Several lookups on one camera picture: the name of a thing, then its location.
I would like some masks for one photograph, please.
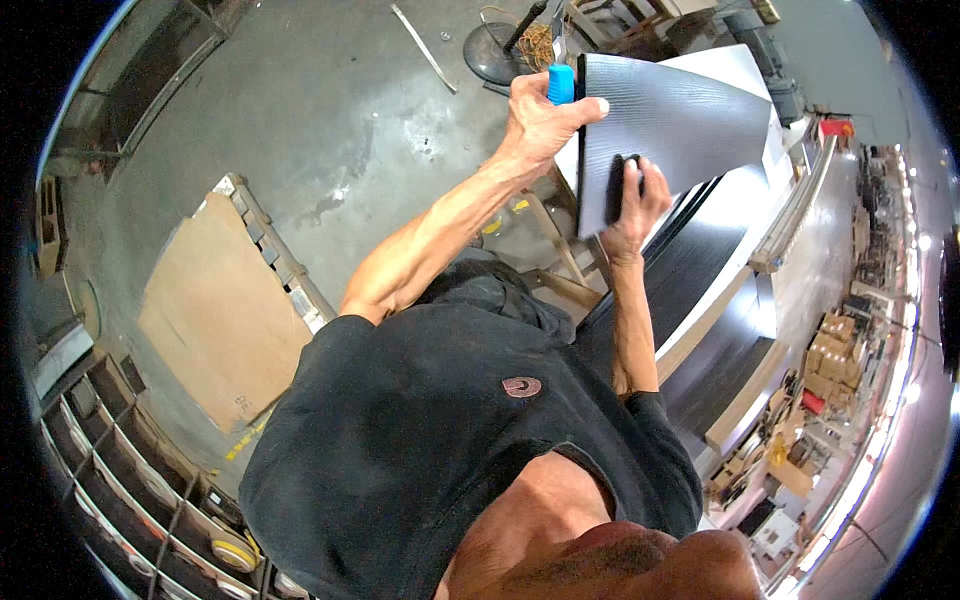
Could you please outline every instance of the cardboard sheet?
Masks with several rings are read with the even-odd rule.
[[[215,193],[157,262],[137,324],[225,432],[286,389],[312,337],[230,198]]]

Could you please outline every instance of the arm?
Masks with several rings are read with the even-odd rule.
[[[660,169],[646,158],[639,167],[643,169],[643,196],[639,194],[637,164],[628,160],[623,168],[620,220],[600,236],[613,277],[613,390],[620,396],[660,389],[640,251],[672,200]]]
[[[610,110],[601,98],[554,107],[546,73],[517,77],[500,148],[468,180],[377,246],[347,285],[341,315],[380,324],[413,304],[493,214],[543,175],[553,156],[586,123]]]

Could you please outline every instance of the hand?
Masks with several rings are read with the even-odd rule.
[[[507,133],[494,157],[514,161],[522,179],[546,175],[553,156],[587,123],[610,112],[603,98],[584,98],[558,107],[546,99],[547,73],[514,78],[510,85]]]
[[[631,265],[642,259],[643,240],[673,203],[660,168],[646,158],[640,159],[639,167],[643,169],[643,196],[639,190],[640,172],[631,158],[623,163],[620,220],[600,234],[600,243],[612,265]]]

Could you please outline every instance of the floor stain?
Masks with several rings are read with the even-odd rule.
[[[349,185],[338,185],[334,187],[326,196],[317,202],[317,205],[313,210],[309,210],[300,216],[298,219],[298,225],[301,225],[304,222],[309,223],[313,227],[322,225],[324,223],[324,213],[343,206],[347,201],[347,192],[349,191]]]

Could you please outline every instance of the t-shirt logo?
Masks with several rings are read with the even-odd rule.
[[[543,387],[539,379],[533,377],[511,377],[503,380],[503,389],[510,397],[530,397]]]

